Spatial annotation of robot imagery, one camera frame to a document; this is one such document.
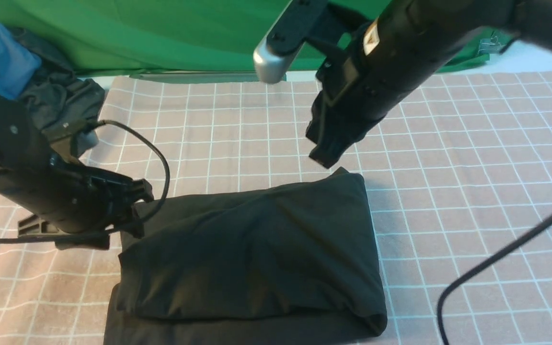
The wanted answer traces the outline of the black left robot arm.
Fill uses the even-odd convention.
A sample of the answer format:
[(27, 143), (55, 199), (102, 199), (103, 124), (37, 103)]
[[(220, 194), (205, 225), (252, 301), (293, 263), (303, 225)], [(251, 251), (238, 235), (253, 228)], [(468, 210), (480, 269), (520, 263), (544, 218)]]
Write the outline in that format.
[(75, 157), (75, 140), (110, 120), (66, 124), (50, 142), (19, 102), (0, 96), (0, 195), (32, 213), (18, 225), (17, 238), (0, 244), (59, 242), (79, 244), (124, 231), (145, 234), (137, 201), (154, 200), (144, 179), (86, 166)]

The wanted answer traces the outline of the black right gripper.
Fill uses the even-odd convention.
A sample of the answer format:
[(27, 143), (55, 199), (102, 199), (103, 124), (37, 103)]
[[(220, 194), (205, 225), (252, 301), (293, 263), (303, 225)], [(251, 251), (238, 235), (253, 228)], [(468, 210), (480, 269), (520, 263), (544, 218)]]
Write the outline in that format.
[(306, 136), (309, 158), (328, 169), (418, 86), (418, 50), (404, 38), (360, 30), (341, 63), (325, 61)]

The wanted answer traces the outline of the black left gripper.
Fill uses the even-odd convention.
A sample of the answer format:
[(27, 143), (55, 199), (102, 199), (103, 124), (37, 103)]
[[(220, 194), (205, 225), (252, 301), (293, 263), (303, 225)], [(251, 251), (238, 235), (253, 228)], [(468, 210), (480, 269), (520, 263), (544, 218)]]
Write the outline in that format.
[(155, 201), (145, 179), (54, 157), (37, 170), (0, 167), (0, 195), (30, 212), (17, 223), (18, 238), (103, 231), (130, 205)]

